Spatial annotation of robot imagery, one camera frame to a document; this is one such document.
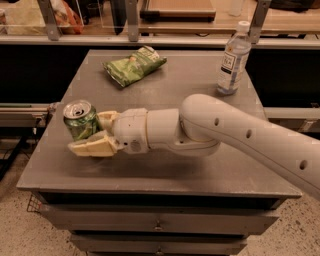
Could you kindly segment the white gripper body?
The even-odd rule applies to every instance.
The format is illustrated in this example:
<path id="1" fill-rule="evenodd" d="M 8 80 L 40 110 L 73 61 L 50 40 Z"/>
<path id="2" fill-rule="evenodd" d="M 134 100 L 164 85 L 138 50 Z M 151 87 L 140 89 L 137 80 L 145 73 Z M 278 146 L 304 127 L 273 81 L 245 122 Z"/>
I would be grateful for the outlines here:
<path id="1" fill-rule="evenodd" d="M 128 154 L 149 151 L 147 142 L 147 113 L 145 108 L 129 109 L 119 114 L 113 124 L 113 135 L 120 148 Z"/>

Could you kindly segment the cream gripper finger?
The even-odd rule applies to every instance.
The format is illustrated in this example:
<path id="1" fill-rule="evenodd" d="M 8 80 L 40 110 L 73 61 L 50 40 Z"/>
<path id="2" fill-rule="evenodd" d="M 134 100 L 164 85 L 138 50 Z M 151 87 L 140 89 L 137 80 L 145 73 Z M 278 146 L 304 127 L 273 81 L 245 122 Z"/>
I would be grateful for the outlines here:
<path id="1" fill-rule="evenodd" d="M 113 125 L 116 118 L 119 116 L 117 111 L 104 111 L 97 114 L 100 126 L 103 130 L 110 133 L 113 132 Z"/>
<path id="2" fill-rule="evenodd" d="M 80 157 L 111 157 L 117 153 L 115 140 L 106 131 L 100 131 L 87 139 L 69 143 L 68 148 Z"/>

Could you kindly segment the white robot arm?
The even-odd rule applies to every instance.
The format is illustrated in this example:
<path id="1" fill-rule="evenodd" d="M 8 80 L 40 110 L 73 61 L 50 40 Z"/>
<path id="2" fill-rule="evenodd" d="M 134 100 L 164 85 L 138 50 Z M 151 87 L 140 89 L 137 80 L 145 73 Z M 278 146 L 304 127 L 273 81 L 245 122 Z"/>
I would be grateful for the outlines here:
<path id="1" fill-rule="evenodd" d="M 77 156 L 111 157 L 165 149 L 206 156 L 232 146 L 316 199 L 320 198 L 320 141 L 251 116 L 217 98 L 193 94 L 180 108 L 98 114 L 101 130 L 68 148 Z"/>

